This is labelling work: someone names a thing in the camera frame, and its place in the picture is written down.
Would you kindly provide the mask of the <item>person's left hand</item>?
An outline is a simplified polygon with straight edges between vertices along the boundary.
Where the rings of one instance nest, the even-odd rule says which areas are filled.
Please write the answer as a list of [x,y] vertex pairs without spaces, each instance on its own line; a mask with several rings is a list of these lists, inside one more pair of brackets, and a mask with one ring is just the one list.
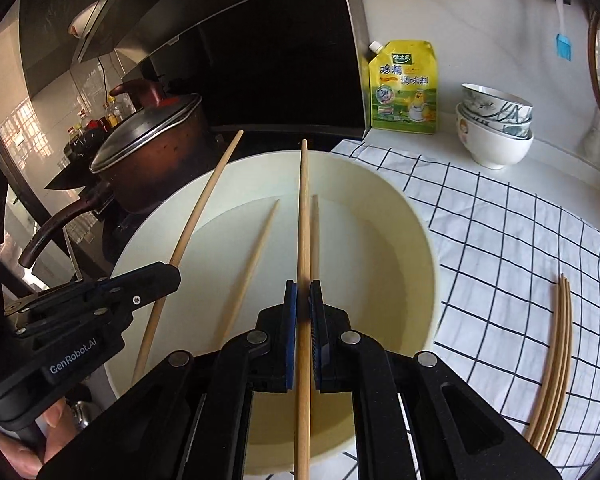
[[42,467],[78,434],[73,412],[60,398],[39,418],[32,434],[6,431],[0,426],[0,450],[21,479],[35,479]]

